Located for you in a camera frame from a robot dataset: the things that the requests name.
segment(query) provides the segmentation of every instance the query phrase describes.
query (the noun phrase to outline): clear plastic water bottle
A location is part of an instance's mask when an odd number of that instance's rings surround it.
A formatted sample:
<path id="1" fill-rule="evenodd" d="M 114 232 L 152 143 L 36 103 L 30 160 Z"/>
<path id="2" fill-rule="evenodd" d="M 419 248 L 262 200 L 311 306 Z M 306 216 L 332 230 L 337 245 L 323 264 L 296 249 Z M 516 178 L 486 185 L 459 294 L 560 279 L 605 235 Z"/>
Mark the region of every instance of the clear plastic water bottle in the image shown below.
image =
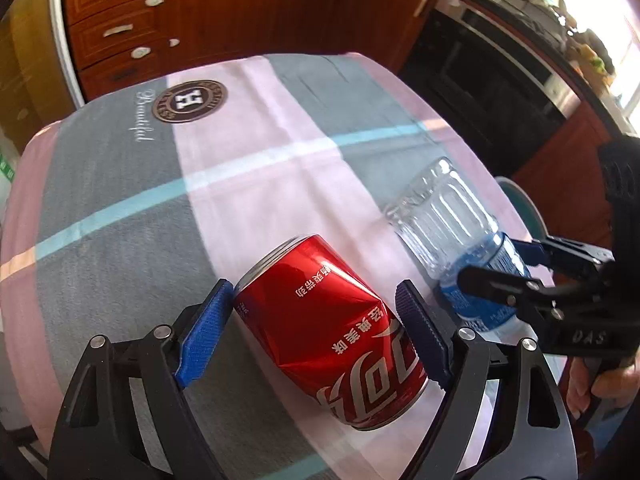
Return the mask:
<path id="1" fill-rule="evenodd" d="M 428 275 L 440 280 L 444 296 L 466 325 L 483 333 L 511 324 L 522 331 L 521 323 L 510 321 L 514 308 L 467 296 L 456 284 L 460 270 L 469 265 L 521 276 L 530 273 L 509 237 L 500 232 L 496 219 L 448 159 L 426 168 L 385 209 L 385 215 Z"/>

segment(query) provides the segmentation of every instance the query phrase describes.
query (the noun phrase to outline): round logo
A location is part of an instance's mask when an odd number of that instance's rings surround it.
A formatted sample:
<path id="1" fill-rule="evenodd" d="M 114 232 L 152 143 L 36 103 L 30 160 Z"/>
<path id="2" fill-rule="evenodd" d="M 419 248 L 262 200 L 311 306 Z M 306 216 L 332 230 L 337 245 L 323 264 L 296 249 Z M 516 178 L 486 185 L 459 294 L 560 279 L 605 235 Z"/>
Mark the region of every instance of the round logo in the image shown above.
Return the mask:
<path id="1" fill-rule="evenodd" d="M 190 123 L 220 108 L 226 88 L 217 81 L 189 81 L 163 92 L 154 102 L 154 115 L 165 123 Z"/>

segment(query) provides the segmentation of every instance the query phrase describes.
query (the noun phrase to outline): coca-cola can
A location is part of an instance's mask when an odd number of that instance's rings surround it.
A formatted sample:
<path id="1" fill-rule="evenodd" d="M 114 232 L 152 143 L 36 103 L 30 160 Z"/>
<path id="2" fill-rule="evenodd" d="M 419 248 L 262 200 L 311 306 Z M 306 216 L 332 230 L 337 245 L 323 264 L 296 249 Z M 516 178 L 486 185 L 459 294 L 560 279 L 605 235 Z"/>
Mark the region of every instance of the coca-cola can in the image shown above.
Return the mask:
<path id="1" fill-rule="evenodd" d="M 319 235 L 258 262 L 235 308 L 280 370 L 358 430 L 390 423 L 426 386 L 402 324 Z"/>

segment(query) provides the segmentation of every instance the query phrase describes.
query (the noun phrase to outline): can lid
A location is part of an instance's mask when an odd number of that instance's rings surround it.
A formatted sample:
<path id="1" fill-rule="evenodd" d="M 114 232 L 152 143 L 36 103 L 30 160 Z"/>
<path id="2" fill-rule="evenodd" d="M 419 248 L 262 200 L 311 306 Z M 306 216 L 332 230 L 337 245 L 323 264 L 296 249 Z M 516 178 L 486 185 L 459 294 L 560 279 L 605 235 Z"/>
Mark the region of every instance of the can lid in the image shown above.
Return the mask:
<path id="1" fill-rule="evenodd" d="M 249 269 L 242 278 L 240 278 L 240 281 L 238 281 L 238 284 L 236 285 L 236 295 L 245 290 L 245 288 L 253 283 L 254 280 L 268 270 L 274 263 L 280 260 L 285 254 L 289 253 L 290 250 L 301 244 L 307 238 L 311 238 L 311 236 L 312 235 L 294 236 L 267 254 L 251 269 Z"/>

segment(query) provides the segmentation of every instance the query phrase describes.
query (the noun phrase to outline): blue gripper pad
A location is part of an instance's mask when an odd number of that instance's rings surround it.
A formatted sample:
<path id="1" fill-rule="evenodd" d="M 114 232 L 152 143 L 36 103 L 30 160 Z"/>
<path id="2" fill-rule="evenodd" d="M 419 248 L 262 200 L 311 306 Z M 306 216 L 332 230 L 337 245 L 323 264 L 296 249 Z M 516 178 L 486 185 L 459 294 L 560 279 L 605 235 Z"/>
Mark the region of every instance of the blue gripper pad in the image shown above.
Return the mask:
<path id="1" fill-rule="evenodd" d="M 430 380 L 444 390 L 453 384 L 452 337 L 456 325 L 439 306 L 428 305 L 411 280 L 396 288 L 396 310 Z"/>
<path id="2" fill-rule="evenodd" d="M 233 285 L 219 280 L 184 330 L 185 335 L 180 338 L 180 364 L 174 374 L 182 388 L 204 374 L 231 315 L 233 300 Z"/>

